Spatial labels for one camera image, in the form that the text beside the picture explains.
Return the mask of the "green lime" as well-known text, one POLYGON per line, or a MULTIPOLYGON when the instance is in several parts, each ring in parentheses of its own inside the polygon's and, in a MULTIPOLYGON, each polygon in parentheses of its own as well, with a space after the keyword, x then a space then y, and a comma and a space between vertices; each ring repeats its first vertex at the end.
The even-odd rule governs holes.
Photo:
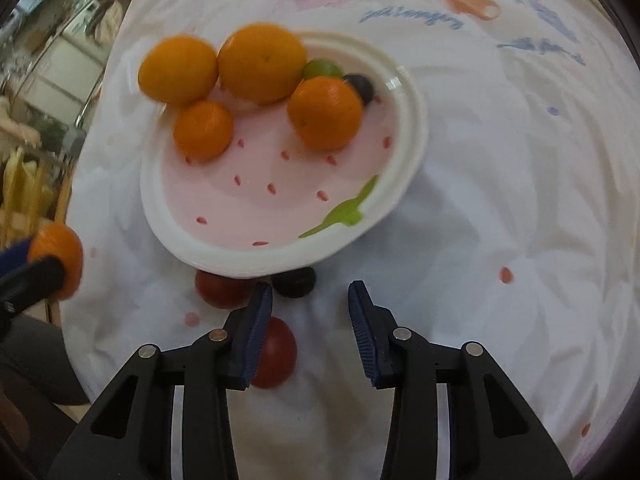
POLYGON ((342 79, 344 70, 329 58, 312 58, 303 69, 303 80, 316 77, 342 79))

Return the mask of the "dark plum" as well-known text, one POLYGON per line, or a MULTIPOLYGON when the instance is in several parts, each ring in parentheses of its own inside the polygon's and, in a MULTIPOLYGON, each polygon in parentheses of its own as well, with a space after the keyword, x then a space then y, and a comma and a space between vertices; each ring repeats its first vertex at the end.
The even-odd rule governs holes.
POLYGON ((358 93, 362 105, 367 107, 375 96, 375 90, 370 79, 363 74, 350 73, 343 77, 343 80, 350 84, 358 93))
POLYGON ((308 296, 316 286, 317 274, 311 266, 274 274, 271 285, 275 292, 288 299, 308 296))

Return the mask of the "white cartoon bed sheet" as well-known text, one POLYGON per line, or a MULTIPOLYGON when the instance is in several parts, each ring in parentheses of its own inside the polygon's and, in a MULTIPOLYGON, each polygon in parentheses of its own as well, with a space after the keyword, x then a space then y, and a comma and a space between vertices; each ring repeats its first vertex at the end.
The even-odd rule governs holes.
POLYGON ((224 324, 196 270, 316 270, 307 296, 273 300, 292 376, 229 396, 244 479, 380 476, 393 393, 364 374, 354 281, 434 344, 479 342, 580 478, 638 422, 639 69, 587 0, 131 0, 66 220, 85 260, 62 331, 90 399, 144 344, 224 324), (372 78, 346 148, 309 151, 284 103, 221 81, 230 146, 177 154, 175 111, 139 87, 145 55, 256 23, 372 78))

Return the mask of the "red tomato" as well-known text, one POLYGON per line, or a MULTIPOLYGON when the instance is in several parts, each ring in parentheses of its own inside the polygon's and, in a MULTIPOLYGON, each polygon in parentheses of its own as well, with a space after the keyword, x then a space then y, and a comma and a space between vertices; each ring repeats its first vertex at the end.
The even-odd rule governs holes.
POLYGON ((291 377, 297 361, 297 344, 292 330, 273 316, 266 331, 255 377, 250 382, 262 389, 282 385, 291 377))
POLYGON ((256 281, 251 278, 226 278, 202 270, 197 270, 194 278, 196 292, 206 304, 227 310, 245 306, 255 284, 256 281))

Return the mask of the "wooden drying rack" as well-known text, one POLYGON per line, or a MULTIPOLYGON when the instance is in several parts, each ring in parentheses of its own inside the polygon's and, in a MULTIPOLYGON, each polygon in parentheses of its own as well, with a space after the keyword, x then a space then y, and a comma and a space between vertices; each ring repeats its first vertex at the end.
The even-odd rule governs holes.
POLYGON ((1 248, 66 221, 74 165, 17 145, 1 162, 1 248))

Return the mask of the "small mandarin orange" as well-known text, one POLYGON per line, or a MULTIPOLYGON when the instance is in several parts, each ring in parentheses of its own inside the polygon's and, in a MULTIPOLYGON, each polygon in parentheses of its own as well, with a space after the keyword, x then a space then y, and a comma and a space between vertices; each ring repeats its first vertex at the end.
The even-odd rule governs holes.
POLYGON ((286 104, 296 136, 314 151, 339 150, 349 144, 360 129, 363 110, 350 84, 328 76, 303 80, 286 104))

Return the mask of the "white cabinet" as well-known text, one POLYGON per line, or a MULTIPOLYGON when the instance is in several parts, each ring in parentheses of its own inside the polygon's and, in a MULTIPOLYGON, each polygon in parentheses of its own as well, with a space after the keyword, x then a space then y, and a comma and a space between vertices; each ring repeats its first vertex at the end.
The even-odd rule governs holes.
POLYGON ((72 124, 91 96, 111 52, 96 39, 107 3, 91 0, 44 48, 17 90, 15 103, 72 124))

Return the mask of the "pink strawberry plate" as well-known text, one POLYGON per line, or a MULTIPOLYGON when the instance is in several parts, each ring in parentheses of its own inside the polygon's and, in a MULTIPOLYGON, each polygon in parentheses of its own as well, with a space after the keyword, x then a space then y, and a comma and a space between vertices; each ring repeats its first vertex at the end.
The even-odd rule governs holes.
POLYGON ((424 96, 405 67, 339 32, 303 32, 310 56, 369 77, 373 102, 354 140, 311 151, 283 105, 242 106, 232 144, 212 162, 182 157, 165 114, 146 141, 140 193, 146 221, 174 257, 227 278, 310 266, 352 243, 398 205, 428 140, 424 96))

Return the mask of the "large orange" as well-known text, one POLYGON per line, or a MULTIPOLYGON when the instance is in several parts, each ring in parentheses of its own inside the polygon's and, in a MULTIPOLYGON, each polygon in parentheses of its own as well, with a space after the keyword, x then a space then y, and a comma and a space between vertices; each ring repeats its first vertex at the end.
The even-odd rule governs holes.
POLYGON ((238 29, 218 52, 221 89, 257 105, 288 98, 303 79, 306 64, 307 50, 300 39, 270 23, 238 29))
POLYGON ((162 40, 145 55, 138 70, 142 93, 172 106, 207 98, 217 79, 217 51, 207 41, 193 36, 162 40))

